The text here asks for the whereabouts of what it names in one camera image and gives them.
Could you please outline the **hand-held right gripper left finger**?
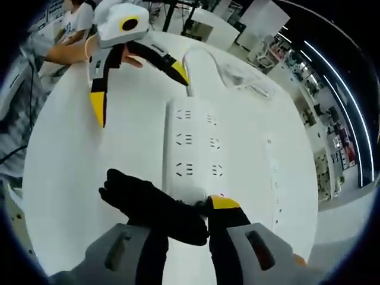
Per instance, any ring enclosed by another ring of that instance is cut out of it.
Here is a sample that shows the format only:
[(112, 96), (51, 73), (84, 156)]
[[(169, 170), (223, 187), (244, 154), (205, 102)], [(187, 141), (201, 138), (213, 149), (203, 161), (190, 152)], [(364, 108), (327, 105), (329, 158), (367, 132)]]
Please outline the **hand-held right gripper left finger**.
[(88, 246), (69, 271), (49, 284), (162, 284), (168, 238), (146, 227), (117, 224)]

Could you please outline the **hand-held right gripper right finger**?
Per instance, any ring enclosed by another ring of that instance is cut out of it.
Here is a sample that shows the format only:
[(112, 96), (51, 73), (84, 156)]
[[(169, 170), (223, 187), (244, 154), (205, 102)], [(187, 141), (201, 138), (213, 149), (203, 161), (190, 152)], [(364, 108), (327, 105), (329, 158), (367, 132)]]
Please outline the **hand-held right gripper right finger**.
[(217, 284), (308, 284), (309, 271), (292, 247), (260, 223), (251, 223), (234, 200), (207, 199), (209, 249)]

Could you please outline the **person's left hand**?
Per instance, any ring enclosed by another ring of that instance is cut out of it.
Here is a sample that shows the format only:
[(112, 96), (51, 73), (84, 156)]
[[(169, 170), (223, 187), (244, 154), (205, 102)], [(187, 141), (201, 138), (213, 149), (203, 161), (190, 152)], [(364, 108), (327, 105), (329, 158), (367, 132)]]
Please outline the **person's left hand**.
[(136, 68), (142, 68), (143, 67), (143, 64), (138, 61), (136, 58), (136, 55), (134, 55), (133, 53), (131, 53), (126, 47), (124, 48), (123, 50), (123, 53), (122, 53), (122, 57), (121, 57), (121, 62), (122, 63), (126, 63), (126, 64), (130, 64)]

